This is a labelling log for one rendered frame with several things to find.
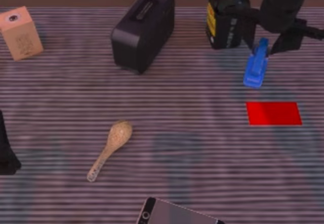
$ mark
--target orange wooden block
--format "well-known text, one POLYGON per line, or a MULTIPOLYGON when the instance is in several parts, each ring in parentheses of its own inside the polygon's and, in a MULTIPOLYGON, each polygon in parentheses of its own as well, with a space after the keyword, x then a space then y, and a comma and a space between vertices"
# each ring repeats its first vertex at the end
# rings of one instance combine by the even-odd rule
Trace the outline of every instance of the orange wooden block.
POLYGON ((44 50, 35 24, 25 6, 0 14, 0 29, 15 61, 44 50))

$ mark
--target red rectangle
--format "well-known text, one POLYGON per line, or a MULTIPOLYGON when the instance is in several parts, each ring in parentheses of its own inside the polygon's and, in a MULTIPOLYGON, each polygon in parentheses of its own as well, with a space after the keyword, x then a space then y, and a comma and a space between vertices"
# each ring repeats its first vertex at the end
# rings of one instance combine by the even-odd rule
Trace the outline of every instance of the red rectangle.
POLYGON ((246 105, 250 125, 302 125, 295 102, 247 102, 246 105))

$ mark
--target blue object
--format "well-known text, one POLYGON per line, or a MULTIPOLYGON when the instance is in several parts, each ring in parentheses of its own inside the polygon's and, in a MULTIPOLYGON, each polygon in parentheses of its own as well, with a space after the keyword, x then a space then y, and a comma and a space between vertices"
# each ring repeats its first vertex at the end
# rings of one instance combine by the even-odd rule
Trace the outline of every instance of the blue object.
POLYGON ((243 83, 248 87, 260 88, 264 79, 268 64, 268 45, 267 38, 261 38, 259 46, 256 47, 248 59, 245 69, 243 83))

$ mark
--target spoon handle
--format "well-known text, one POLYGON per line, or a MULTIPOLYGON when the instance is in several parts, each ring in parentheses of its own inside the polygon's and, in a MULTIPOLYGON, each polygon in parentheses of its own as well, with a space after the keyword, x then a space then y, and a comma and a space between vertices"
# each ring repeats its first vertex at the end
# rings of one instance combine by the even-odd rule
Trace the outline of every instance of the spoon handle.
POLYGON ((98 174, 102 168, 102 166, 105 164, 106 160, 109 158, 111 155, 110 151, 103 150, 98 159, 95 161, 93 164, 92 168, 88 172, 87 175, 87 180, 89 182, 94 182, 96 178, 98 177, 98 174))

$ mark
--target wooden spoon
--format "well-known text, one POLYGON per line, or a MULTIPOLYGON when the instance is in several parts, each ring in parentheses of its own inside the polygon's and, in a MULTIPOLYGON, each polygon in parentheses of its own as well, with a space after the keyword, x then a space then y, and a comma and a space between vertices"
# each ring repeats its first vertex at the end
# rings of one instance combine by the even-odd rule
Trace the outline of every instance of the wooden spoon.
POLYGON ((126 120, 119 120, 112 125, 108 134, 107 144, 87 175, 89 182, 96 180, 106 160, 131 138, 132 132, 133 127, 126 120))

